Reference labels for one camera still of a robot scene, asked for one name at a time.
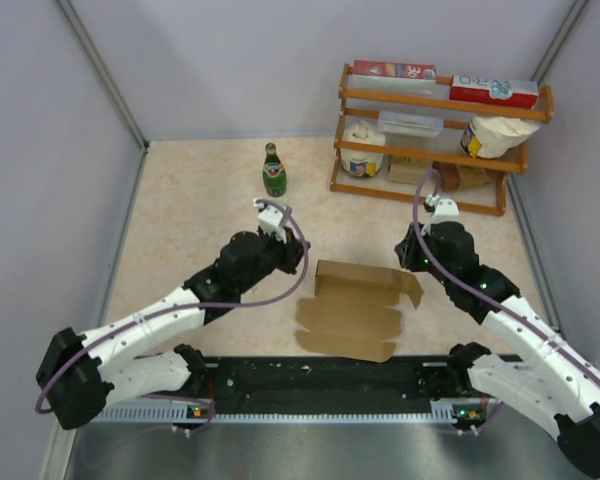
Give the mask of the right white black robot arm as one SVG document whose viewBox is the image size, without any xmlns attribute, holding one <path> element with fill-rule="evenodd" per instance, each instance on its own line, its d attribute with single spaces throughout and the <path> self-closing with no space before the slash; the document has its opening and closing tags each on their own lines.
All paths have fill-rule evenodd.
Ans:
<svg viewBox="0 0 600 480">
<path fill-rule="evenodd" d="M 458 345 L 449 355 L 449 388 L 497 398 L 540 427 L 577 470 L 600 478 L 600 370 L 553 331 L 502 272 L 480 264 L 462 224 L 413 222 L 395 252 L 402 268 L 434 276 L 458 309 L 523 363 L 507 363 L 476 343 Z"/>
</svg>

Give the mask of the brown cardboard box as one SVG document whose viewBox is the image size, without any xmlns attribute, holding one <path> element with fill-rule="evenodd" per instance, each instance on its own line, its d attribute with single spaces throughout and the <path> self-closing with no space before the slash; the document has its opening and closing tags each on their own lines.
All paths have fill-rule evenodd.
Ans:
<svg viewBox="0 0 600 480">
<path fill-rule="evenodd" d="M 402 332 L 403 296 L 414 308 L 424 290 L 411 273 L 332 260 L 317 262 L 314 296 L 296 304 L 295 338 L 307 352 L 384 363 Z"/>
</svg>

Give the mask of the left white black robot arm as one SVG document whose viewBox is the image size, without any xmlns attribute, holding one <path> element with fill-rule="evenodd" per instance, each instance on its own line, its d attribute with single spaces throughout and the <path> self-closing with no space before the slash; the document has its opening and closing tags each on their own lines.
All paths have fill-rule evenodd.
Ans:
<svg viewBox="0 0 600 480">
<path fill-rule="evenodd" d="M 40 388 L 35 412 L 52 414 L 63 429 L 72 430 L 132 398 L 161 391 L 200 394 L 207 374 L 195 349 L 176 347 L 157 355 L 149 350 L 244 307 L 242 295 L 275 271 L 302 281 L 309 249 L 304 235 L 289 227 L 281 237 L 239 232 L 211 265 L 154 304 L 107 326 L 58 331 L 35 375 Z"/>
</svg>

